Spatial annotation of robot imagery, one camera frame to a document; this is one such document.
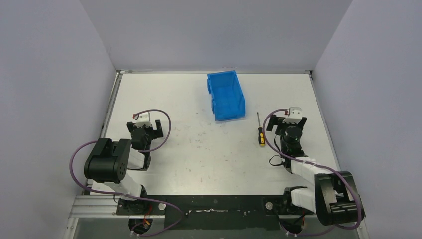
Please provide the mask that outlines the black yellow handled screwdriver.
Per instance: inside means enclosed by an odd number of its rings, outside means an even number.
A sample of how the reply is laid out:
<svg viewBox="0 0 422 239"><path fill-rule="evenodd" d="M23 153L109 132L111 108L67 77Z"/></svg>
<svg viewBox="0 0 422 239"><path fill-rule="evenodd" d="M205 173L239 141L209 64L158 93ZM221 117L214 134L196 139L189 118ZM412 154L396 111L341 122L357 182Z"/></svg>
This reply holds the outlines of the black yellow handled screwdriver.
<svg viewBox="0 0 422 239"><path fill-rule="evenodd" d="M258 142L259 142L260 147L264 147L265 146L265 139L264 139L263 128L262 128L262 125L261 125L259 112L257 112L257 120L258 120Z"/></svg>

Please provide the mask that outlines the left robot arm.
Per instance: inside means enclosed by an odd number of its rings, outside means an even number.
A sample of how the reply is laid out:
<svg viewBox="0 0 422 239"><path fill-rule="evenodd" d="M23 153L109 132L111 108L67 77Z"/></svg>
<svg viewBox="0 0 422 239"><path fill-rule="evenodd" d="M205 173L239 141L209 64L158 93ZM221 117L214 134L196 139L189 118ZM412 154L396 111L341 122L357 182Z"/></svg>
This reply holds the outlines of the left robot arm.
<svg viewBox="0 0 422 239"><path fill-rule="evenodd" d="M137 120L126 124L130 139L113 141L99 138L84 166L84 175L98 183L104 183L120 193L118 211L123 215L146 214L152 203L143 185L135 182L128 170L146 171L151 162L151 143L163 138L160 120L153 126L150 120Z"/></svg>

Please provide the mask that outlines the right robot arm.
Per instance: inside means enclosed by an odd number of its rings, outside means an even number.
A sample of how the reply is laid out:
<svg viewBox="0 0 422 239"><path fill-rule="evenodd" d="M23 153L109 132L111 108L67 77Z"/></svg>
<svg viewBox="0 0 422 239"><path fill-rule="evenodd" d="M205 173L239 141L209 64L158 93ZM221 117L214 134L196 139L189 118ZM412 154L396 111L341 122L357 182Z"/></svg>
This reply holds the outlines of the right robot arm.
<svg viewBox="0 0 422 239"><path fill-rule="evenodd" d="M281 157L281 166L311 184L311 186L292 186L285 188L286 196L280 200L281 209L293 213L297 209L306 209L317 215L325 226L351 230L348 223L359 225L365 218L353 176L348 171L336 171L320 165L315 159L307 157L301 147L306 117L293 118L292 113L283 117L270 114L263 125L267 132L275 131L280 138L270 147Z"/></svg>

